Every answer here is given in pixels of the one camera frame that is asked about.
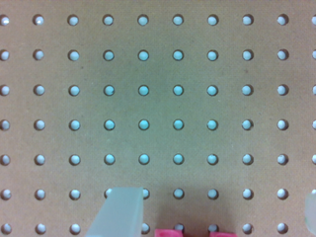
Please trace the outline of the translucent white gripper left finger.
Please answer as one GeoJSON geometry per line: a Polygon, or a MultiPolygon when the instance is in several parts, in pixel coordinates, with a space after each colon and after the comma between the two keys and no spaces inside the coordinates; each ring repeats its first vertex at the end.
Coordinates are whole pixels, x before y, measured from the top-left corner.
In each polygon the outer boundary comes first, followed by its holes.
{"type": "Polygon", "coordinates": [[[140,237],[143,188],[112,188],[85,237],[140,237]]]}

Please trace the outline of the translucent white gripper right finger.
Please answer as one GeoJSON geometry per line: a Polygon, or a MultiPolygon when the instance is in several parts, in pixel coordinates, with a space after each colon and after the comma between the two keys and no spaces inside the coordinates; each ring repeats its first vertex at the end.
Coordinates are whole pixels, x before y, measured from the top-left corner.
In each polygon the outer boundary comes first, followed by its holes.
{"type": "Polygon", "coordinates": [[[304,214],[307,229],[316,235],[316,190],[307,195],[304,214]]]}

